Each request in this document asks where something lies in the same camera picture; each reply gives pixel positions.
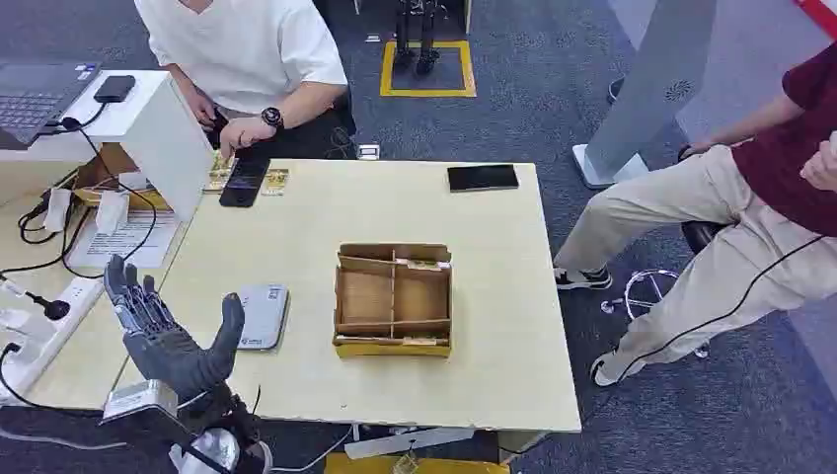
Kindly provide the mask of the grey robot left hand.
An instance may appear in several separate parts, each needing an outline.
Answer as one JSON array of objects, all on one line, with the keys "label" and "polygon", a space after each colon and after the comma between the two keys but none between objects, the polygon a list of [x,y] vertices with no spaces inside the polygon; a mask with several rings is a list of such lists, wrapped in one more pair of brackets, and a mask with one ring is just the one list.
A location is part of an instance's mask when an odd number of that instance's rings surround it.
[{"label": "grey robot left hand", "polygon": [[237,293],[221,305],[222,324],[207,349],[181,326],[155,288],[152,276],[119,255],[104,271],[104,288],[123,331],[122,341],[141,374],[165,382],[186,401],[226,382],[241,340],[245,311]]}]

